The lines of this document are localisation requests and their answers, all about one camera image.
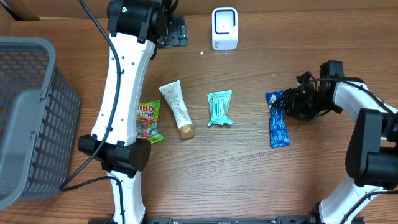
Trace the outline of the green gummy candy bag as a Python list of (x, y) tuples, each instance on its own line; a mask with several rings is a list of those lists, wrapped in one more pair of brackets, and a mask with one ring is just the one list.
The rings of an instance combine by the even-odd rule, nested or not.
[(139, 103), (137, 110), (137, 137), (150, 141), (152, 144), (164, 140), (158, 132), (160, 101)]

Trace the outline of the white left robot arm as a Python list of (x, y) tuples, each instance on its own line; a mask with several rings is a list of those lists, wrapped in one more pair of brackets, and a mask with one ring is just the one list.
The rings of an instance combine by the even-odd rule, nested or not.
[(141, 176), (151, 143), (137, 136), (137, 109), (148, 64), (157, 49), (187, 45), (185, 19), (174, 16), (177, 1), (113, 0), (107, 6), (109, 66), (103, 100), (90, 134), (78, 149), (97, 160), (110, 180), (115, 212), (110, 223), (144, 223)]

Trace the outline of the blue snack bar wrapper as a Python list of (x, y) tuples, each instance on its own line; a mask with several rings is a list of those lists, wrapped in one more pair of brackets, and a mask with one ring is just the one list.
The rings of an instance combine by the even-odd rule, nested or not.
[(267, 92), (265, 94), (270, 111), (269, 134), (271, 148), (290, 145), (288, 130), (284, 122), (284, 114), (282, 110), (276, 109), (272, 106), (272, 104), (277, 101), (283, 93), (284, 91), (281, 90), (277, 92)]

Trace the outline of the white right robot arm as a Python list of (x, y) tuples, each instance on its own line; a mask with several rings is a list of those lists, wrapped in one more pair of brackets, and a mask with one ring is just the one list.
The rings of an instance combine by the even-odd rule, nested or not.
[(271, 108), (301, 121), (345, 111), (355, 126), (345, 155), (346, 177), (330, 196), (318, 202), (304, 223), (360, 223), (357, 214), (380, 195), (397, 193), (397, 109), (371, 93), (358, 77), (342, 72), (310, 72), (296, 77), (271, 102)]

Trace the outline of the teal tissue packet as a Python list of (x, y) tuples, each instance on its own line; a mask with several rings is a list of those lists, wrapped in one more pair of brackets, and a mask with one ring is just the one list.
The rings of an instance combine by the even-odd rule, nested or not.
[(233, 121), (228, 118), (228, 110), (231, 103), (232, 91), (218, 91), (207, 95), (210, 108), (210, 121), (208, 127), (212, 124), (223, 126), (224, 124), (232, 125)]

